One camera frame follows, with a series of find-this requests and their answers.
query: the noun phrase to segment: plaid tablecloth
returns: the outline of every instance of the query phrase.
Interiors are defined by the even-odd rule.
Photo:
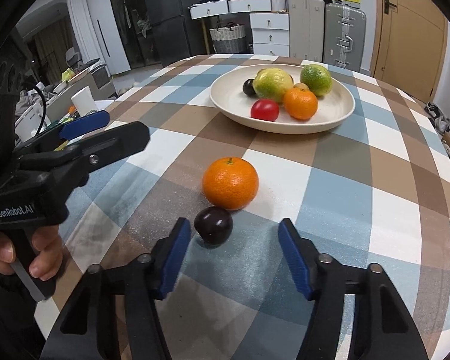
[[[330,67],[356,109],[341,126],[315,135],[252,130],[222,115],[209,87],[224,73],[301,60],[263,55],[200,55],[153,74],[109,107],[112,128],[140,120],[145,151],[90,175],[67,202],[60,227],[65,275],[37,307],[47,334],[86,268],[128,263],[168,235],[176,219],[193,222],[209,203],[202,174],[221,157],[243,157],[260,188],[234,214],[217,249],[194,235],[175,291],[157,302],[174,359],[294,359],[312,303],[293,284],[277,238],[291,218],[320,252],[340,262],[384,266],[413,315],[432,359],[450,350],[450,160],[421,105],[368,76]],[[348,295],[338,359],[347,357],[353,297]],[[118,307],[122,358],[130,358]]]

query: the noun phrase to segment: white drawer unit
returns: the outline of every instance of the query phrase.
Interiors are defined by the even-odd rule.
[[[228,13],[228,1],[215,1],[210,3],[198,4],[190,7],[190,16],[192,19],[199,19],[200,17],[225,15]]]
[[[288,14],[250,13],[250,26],[267,30],[288,30]]]
[[[290,48],[283,44],[253,43],[253,54],[265,56],[290,56]]]
[[[230,13],[269,12],[272,10],[272,2],[270,0],[229,0],[228,9]]]
[[[265,44],[290,44],[290,36],[287,30],[261,30],[253,29],[253,43]]]

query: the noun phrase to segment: chair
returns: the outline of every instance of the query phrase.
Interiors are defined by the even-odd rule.
[[[72,47],[67,50],[65,53],[65,60],[69,68],[76,69],[78,68],[79,62],[82,61],[82,57],[78,51]]]

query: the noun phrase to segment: orange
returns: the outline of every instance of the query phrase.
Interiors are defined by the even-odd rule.
[[[203,174],[205,197],[217,207],[239,210],[257,195],[258,174],[242,158],[226,157],[212,163]]]
[[[291,117],[300,120],[310,119],[317,113],[317,96],[311,91],[292,88],[283,96],[283,105]]]

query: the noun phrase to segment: silver suitcase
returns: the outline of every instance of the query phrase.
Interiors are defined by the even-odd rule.
[[[323,0],[289,0],[290,56],[321,62],[325,3]]]
[[[327,4],[323,63],[360,73],[367,17],[359,9]]]

